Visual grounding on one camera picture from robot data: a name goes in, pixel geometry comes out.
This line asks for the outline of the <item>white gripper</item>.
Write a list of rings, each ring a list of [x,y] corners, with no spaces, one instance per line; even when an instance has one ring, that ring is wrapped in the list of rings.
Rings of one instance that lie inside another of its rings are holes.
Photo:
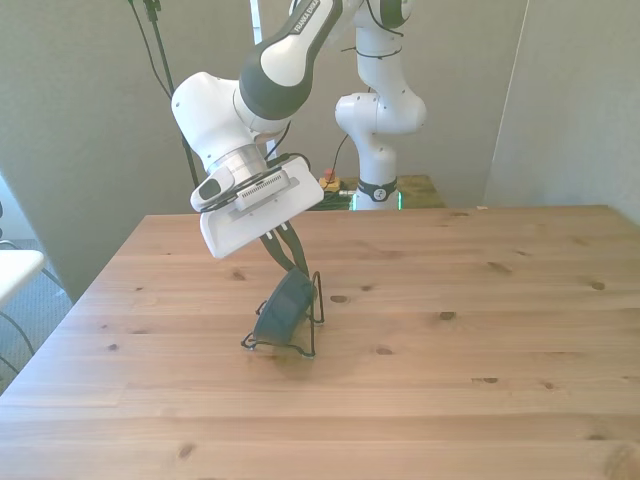
[[[293,158],[254,180],[221,207],[200,215],[200,229],[207,247],[216,258],[224,258],[252,241],[260,240],[272,259],[285,271],[296,267],[309,275],[302,243],[286,223],[323,199],[323,190],[310,172],[306,158]],[[293,255],[284,253],[274,232],[281,225],[281,238]]]

